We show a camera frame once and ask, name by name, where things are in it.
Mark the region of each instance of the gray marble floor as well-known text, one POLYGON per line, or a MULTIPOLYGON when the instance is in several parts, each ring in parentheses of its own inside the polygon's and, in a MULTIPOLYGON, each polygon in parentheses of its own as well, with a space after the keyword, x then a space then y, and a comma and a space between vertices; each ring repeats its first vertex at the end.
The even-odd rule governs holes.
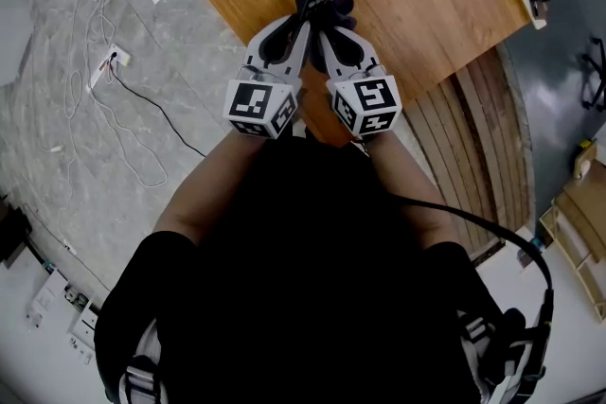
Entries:
MULTIPOLYGON (((102 301, 105 287, 116 283, 201 157, 180 142, 157 109, 106 78, 95 93, 116 119, 82 90, 71 119, 74 150, 64 99, 67 93, 65 106, 73 113, 80 74, 84 84, 88 80, 85 53, 95 69, 107 53, 104 31, 133 56, 119 69, 122 80, 163 106, 189 144, 208 153, 229 130, 222 120, 224 90, 244 46, 207 0, 105 0, 103 21, 92 0, 30 3, 35 30, 20 76, 0 88, 0 192, 33 211, 28 216, 36 244, 78 288, 102 301), (62 149, 46 151, 54 147, 62 149), (163 182, 164 171, 165 184, 144 186, 163 182), (51 233, 73 246, 100 282, 51 233)), ((429 172, 403 119, 397 133, 429 172)))

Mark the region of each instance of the black cable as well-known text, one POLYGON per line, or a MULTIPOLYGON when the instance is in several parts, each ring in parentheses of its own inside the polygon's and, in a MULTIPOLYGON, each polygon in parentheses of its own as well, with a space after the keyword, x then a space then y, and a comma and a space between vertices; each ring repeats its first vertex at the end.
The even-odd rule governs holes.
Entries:
MULTIPOLYGON (((64 244, 61 242, 61 240, 60 240, 58 237, 56 237, 56 236, 55 236, 55 235, 52 233, 52 231, 51 231, 50 229, 48 229, 48 226, 46 226, 46 224, 44 223, 44 221, 43 221, 42 219, 40 219, 40 217, 39 217, 39 216, 38 216, 38 215, 37 215, 37 214, 36 214, 36 213, 35 213, 35 212, 32 210, 32 208, 31 208, 31 207, 29 207, 29 205, 24 204, 24 208, 25 208, 25 209, 27 209, 27 210, 28 210, 28 211, 31 213, 31 215, 32 215, 34 218, 36 218, 36 220, 37 220, 38 222, 40 222, 40 224, 42 225, 42 227, 44 227, 44 228, 45 228, 45 230, 46 230, 46 231, 47 231, 47 232, 48 232, 48 233, 49 233, 49 234, 50 234, 50 235, 53 237, 53 239, 55 239, 55 240, 56 240, 56 241, 57 241, 59 244, 61 244, 61 245, 62 245, 62 247, 63 247, 65 250, 67 250, 67 248, 65 247, 65 245, 64 245, 64 244)), ((27 237, 27 239, 29 240, 29 243, 30 243, 32 246, 34 246, 34 247, 36 247, 36 246, 37 246, 37 244, 35 244, 35 243, 34 243, 34 241, 31 239, 31 237, 30 237, 30 236, 28 236, 28 237, 27 237)), ((77 257, 76 255, 74 255, 74 254, 73 254, 71 251, 67 250, 67 252, 68 252, 68 253, 70 253, 70 254, 72 255, 72 257, 73 257, 74 259, 76 259, 76 260, 77 260, 77 261, 78 261, 78 262, 79 262, 79 263, 80 263, 80 264, 81 264, 81 265, 84 267, 84 269, 85 269, 85 270, 87 270, 89 273, 91 273, 91 274, 93 275, 93 277, 94 277, 94 278, 95 278, 95 279, 96 279, 96 280, 99 282, 99 284, 100 284, 102 287, 104 287, 106 290, 110 291, 110 289, 109 289, 109 288, 107 288, 107 287, 106 287, 106 286, 103 284, 103 282, 102 282, 102 281, 99 279, 99 277, 98 277, 96 274, 94 274, 94 273, 93 273, 93 271, 92 271, 92 270, 91 270, 91 269, 90 269, 88 266, 86 266, 86 264, 84 264, 84 261, 82 261, 82 260, 81 260, 79 257, 77 257)))
POLYGON ((541 270, 545 281, 547 282, 547 289, 553 289, 553 285, 551 282, 551 272, 549 271, 549 267, 547 266, 547 263, 545 263, 545 260, 541 255, 541 251, 539 251, 539 249, 534 244, 526 241, 523 237, 518 236, 513 231, 501 227, 499 224, 496 224, 494 222, 490 222, 489 220, 480 218, 474 214, 470 214, 469 212, 449 207, 448 205, 417 201, 416 199, 409 199, 407 197, 397 196, 396 194, 389 194, 389 196, 401 205, 417 205, 419 207, 427 207, 429 209, 437 209, 440 211, 450 212, 451 214, 455 214, 456 216, 459 216, 464 220, 473 222, 474 224, 493 233, 495 236, 500 237, 501 239, 506 239, 507 241, 512 242, 513 244, 521 248, 527 255, 529 255, 535 263, 537 263, 539 270, 541 270))
POLYGON ((157 104, 155 101, 151 101, 148 97, 144 97, 143 95, 138 94, 137 92, 133 91, 131 88, 129 88, 126 84, 124 84, 124 81, 122 81, 122 79, 120 79, 117 75, 116 72, 114 71, 114 67, 112 66, 112 60, 115 58, 116 56, 114 54, 112 54, 112 57, 110 58, 110 61, 108 62, 108 65, 110 67, 110 75, 113 76, 114 78, 116 78, 116 80, 122 85, 122 87, 131 92, 133 95, 135 95, 136 97, 140 97, 141 99, 145 99, 148 103, 151 103, 153 106, 155 106, 158 110, 160 110, 162 112, 162 114, 164 115, 164 117, 167 119, 167 121, 169 122, 170 127, 172 128, 172 130, 177 134, 177 136, 181 139, 181 141, 183 142, 183 144, 186 147, 189 147, 190 149, 192 149, 193 151, 195 151, 196 153, 198 153, 201 157, 206 158, 206 155, 204 155, 201 151, 199 151, 198 149, 192 147, 188 142, 185 141, 185 139, 183 138, 183 136, 181 136, 181 133, 179 133, 177 131, 176 128, 174 128, 174 125, 172 124, 172 122, 170 121, 169 116, 165 113, 164 109, 157 104))

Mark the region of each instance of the black shirt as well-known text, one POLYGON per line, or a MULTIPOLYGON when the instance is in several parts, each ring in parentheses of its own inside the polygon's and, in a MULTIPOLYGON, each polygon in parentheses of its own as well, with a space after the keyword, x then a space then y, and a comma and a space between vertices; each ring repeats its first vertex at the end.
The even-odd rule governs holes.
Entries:
POLYGON ((499 310, 461 246, 421 251, 390 203, 353 146, 266 144, 200 247, 137 249, 98 319, 109 394, 156 318, 171 403, 477 402, 456 311, 499 310))

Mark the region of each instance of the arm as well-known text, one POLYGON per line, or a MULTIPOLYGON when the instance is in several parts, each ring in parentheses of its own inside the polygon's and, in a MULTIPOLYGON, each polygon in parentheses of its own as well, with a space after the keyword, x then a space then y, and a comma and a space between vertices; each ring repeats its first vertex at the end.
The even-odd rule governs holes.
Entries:
MULTIPOLYGON (((366 148, 379 180, 388 192, 444 204, 437 188, 393 132, 378 133, 366 144, 366 148)), ((416 231, 423 249, 439 242, 458 242, 455 225, 447 212, 416 206, 404 206, 401 211, 416 231)))
POLYGON ((200 244, 236 193, 265 139, 229 133, 186 177, 153 228, 200 244))

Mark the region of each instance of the black sleeve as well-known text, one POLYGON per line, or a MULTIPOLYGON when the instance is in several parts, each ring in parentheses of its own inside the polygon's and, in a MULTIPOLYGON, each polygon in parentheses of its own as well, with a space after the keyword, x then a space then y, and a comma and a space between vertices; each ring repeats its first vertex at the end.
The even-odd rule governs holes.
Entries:
POLYGON ((442 242, 423 252, 425 271, 434 290, 449 305, 466 313, 481 315, 489 322, 500 319, 502 312, 475 270, 463 246, 442 242))
POLYGON ((196 255, 197 247, 187 237, 154 233, 139 244, 105 300, 95 328, 95 350, 101 379, 113 402, 118 402, 119 380, 141 335, 162 306, 160 295, 178 285, 179 274, 190 270, 196 255))
POLYGON ((467 358, 461 343, 457 311, 483 316, 495 322, 501 315, 465 249, 453 242, 442 242, 425 250, 421 256, 423 284, 427 298, 424 322, 427 354, 421 359, 433 370, 436 395, 443 393, 460 402, 480 402, 467 358))

